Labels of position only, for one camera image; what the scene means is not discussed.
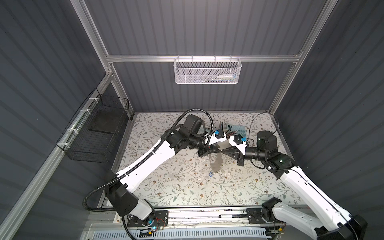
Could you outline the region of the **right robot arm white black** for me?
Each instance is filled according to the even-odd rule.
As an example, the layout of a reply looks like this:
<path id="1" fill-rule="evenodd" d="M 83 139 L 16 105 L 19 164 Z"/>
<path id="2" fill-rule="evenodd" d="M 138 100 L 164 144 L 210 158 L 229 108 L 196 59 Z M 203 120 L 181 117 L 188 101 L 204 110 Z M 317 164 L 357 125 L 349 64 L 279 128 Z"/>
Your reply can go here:
<path id="1" fill-rule="evenodd" d="M 292 158 L 280 153 L 277 137 L 270 131 L 257 133 L 256 146 L 249 147 L 243 139 L 230 137 L 230 147 L 221 152 L 241 166 L 246 160 L 259 161 L 264 168 L 293 190 L 315 214 L 302 213 L 273 197 L 262 205 L 259 216 L 266 223 L 287 223 L 314 240 L 362 240 L 368 223 L 360 215 L 351 215 L 327 196 Z"/>

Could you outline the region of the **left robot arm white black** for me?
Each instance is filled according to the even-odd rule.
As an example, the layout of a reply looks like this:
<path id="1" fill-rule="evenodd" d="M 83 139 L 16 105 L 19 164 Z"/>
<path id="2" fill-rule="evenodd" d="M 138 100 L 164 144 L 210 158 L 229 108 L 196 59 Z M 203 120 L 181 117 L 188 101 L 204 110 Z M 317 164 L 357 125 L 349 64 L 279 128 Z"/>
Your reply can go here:
<path id="1" fill-rule="evenodd" d="M 155 218 L 154 208 L 134 195 L 141 182 L 181 150 L 197 149 L 203 157 L 209 153 L 211 145 L 226 139 L 222 129 L 207 130 L 200 117 L 188 115 L 183 124 L 176 121 L 148 152 L 118 171 L 115 182 L 105 187 L 105 195 L 120 217 L 131 215 L 150 225 Z"/>

